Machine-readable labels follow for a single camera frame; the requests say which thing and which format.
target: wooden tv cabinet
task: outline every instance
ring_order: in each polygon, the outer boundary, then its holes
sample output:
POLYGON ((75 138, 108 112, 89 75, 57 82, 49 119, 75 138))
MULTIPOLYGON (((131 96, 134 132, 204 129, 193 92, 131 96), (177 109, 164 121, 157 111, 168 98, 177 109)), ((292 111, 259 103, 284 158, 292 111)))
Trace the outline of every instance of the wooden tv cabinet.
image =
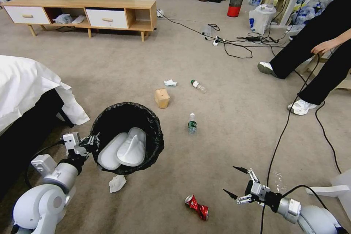
POLYGON ((1 4, 14 23, 27 24, 32 35, 32 25, 69 26, 88 29, 133 30, 141 32, 144 41, 156 27, 156 1, 153 0, 11 0, 1 4), (58 24, 60 14, 87 17, 80 24, 58 24))

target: person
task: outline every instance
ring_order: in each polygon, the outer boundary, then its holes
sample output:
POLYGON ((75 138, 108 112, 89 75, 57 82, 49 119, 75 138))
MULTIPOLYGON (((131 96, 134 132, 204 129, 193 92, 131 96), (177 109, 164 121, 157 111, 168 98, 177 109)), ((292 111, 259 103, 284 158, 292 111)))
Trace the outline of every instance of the person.
POLYGON ((351 0, 334 0, 321 15, 311 19, 294 39, 269 63, 260 62, 257 67, 265 74, 285 79, 297 66, 312 57, 338 47, 324 64, 319 74, 299 95, 292 112, 305 115, 316 108, 340 82, 351 68, 351 0))

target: green bottle label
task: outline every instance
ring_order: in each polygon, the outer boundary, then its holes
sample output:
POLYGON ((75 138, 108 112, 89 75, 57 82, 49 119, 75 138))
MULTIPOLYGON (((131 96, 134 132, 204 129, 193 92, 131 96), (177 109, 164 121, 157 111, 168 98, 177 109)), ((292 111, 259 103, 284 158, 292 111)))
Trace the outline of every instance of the green bottle label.
POLYGON ((188 122, 188 129, 191 128, 191 127, 195 127, 196 128, 196 126, 197 126, 197 123, 195 121, 188 122))

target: black pants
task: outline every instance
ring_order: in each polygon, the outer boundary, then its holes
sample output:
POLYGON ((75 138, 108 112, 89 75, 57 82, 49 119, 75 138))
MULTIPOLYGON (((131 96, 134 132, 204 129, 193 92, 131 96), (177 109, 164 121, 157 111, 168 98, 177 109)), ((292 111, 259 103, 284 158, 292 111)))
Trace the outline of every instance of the black pants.
MULTIPOLYGON (((313 18, 270 62, 274 73, 279 78, 285 79, 298 65, 312 57, 311 50, 315 46, 339 36, 350 28, 348 24, 333 23, 336 19, 336 4, 338 4, 337 0, 330 3, 320 16, 313 18)), ((329 92, 346 78, 350 68, 351 40, 348 40, 335 50, 319 74, 305 87, 299 97, 308 103, 321 104, 329 92)))

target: crushed soda can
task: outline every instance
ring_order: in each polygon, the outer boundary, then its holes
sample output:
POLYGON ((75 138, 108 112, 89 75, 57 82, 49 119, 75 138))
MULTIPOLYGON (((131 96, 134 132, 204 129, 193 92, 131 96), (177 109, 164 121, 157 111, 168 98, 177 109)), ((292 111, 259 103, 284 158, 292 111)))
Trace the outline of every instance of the crushed soda can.
POLYGON ((190 208, 195 209, 202 220, 208 219, 208 207, 197 203, 195 196, 190 195, 185 199, 185 204, 190 208))

